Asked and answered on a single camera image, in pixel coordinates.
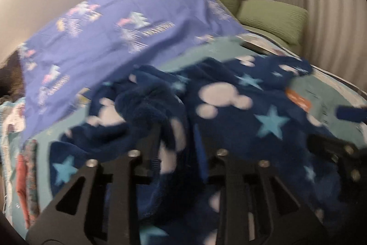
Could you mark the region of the navy fleece star pajama top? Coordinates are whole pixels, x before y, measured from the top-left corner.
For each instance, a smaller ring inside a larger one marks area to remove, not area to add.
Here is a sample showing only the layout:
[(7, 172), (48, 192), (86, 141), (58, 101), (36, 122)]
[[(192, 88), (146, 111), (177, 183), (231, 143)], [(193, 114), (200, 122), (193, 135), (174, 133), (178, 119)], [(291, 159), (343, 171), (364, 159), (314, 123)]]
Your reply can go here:
[(217, 232), (220, 187), (206, 182), (202, 138), (240, 162), (267, 160), (328, 229), (348, 214), (336, 167), (307, 148), (330, 131), (288, 97), (311, 66), (289, 56), (206, 58), (174, 72), (145, 65), (116, 71), (90, 92), (88, 116), (50, 146), (53, 194), (88, 160), (114, 160), (155, 124), (152, 183), (137, 188), (143, 244), (209, 244)]

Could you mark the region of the teal cartoon print quilt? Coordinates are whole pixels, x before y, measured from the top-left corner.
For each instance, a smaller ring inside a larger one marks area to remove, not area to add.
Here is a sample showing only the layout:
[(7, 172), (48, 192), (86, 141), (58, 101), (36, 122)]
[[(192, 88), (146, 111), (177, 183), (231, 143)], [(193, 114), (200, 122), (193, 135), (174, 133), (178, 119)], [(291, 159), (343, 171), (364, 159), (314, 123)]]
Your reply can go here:
[[(158, 68), (162, 71), (177, 71), (208, 56), (219, 61), (245, 56), (250, 52), (243, 47), (246, 42), (271, 52), (286, 54), (286, 51), (269, 37), (248, 32), (237, 37), (218, 38), (193, 47), (178, 57), (159, 65)], [(365, 105), (366, 100), (363, 99), (362, 95), (320, 70), (315, 70), (312, 75), (296, 78), (290, 84), (290, 89), (291, 100), (310, 112), (314, 118), (327, 126), (336, 137), (349, 140), (358, 147), (366, 146), (366, 125), (342, 121), (335, 116), (336, 107), (339, 105)], [(25, 129), (25, 118), (22, 115), (24, 107), (24, 98), (19, 98), (15, 102), (6, 101), (1, 104), (1, 162), (6, 191), (4, 215), (22, 237), (26, 235), (27, 229), (20, 199), (16, 192), (16, 162), (21, 148), (22, 132)], [(51, 200), (48, 182), (49, 171), (46, 168), (49, 144), (68, 127), (81, 123), (85, 114), (86, 105), (81, 104), (65, 120), (35, 135), (35, 139), (39, 142), (37, 151), (39, 178), (37, 182), (39, 185), (38, 200), (40, 208), (46, 207)]]

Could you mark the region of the folded pink cloth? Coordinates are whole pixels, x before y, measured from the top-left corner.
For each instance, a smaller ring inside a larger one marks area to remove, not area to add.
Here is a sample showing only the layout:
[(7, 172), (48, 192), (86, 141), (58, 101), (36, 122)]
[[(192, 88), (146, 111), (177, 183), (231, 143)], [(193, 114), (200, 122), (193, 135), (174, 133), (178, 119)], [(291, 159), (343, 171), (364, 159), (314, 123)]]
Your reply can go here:
[(25, 228), (29, 229), (30, 219), (27, 209), (26, 175), (27, 175), (26, 162), (24, 156), (22, 154), (19, 154), (17, 157), (17, 165), (16, 165), (16, 192), (19, 197), (20, 207), (22, 208), (25, 221)]

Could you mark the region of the folded floral cloth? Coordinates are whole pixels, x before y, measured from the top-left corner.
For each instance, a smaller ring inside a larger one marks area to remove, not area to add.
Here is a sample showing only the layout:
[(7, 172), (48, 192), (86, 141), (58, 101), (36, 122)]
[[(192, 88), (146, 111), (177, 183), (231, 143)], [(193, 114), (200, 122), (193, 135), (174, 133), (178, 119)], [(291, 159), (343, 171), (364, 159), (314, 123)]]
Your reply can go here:
[(39, 196), (37, 191), (37, 148), (38, 141), (29, 139), (24, 144), (25, 159), (25, 199), (26, 199), (26, 228), (29, 229), (40, 215)]

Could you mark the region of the purple tree print sheet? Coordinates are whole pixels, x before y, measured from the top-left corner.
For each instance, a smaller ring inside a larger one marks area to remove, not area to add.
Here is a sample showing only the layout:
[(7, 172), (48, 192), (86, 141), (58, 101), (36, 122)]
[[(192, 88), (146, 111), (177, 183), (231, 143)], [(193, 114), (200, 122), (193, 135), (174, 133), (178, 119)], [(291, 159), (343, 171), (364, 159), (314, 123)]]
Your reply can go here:
[(70, 114), (77, 94), (136, 65), (161, 65), (217, 37), (245, 32), (217, 0), (87, 0), (56, 18), (18, 54), (28, 139)]

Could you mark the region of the dark patterned pillow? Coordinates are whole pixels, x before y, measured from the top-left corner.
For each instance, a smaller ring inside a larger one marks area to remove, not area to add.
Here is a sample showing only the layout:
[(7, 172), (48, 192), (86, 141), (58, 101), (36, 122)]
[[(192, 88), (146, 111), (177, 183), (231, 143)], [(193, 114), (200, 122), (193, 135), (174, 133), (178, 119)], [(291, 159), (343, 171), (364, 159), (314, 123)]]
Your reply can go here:
[(15, 102), (25, 96), (22, 69), (17, 51), (1, 63), (0, 68), (0, 101)]

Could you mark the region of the green pillow near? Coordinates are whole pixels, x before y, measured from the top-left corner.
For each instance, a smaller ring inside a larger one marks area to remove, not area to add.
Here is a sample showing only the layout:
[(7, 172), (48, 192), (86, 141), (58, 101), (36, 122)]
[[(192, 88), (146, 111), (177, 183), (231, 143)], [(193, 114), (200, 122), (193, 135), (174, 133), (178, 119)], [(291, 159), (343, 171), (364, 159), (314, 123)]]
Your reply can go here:
[(290, 45), (299, 45), (307, 23), (306, 9), (273, 0), (245, 0), (237, 13), (243, 24), (267, 31)]

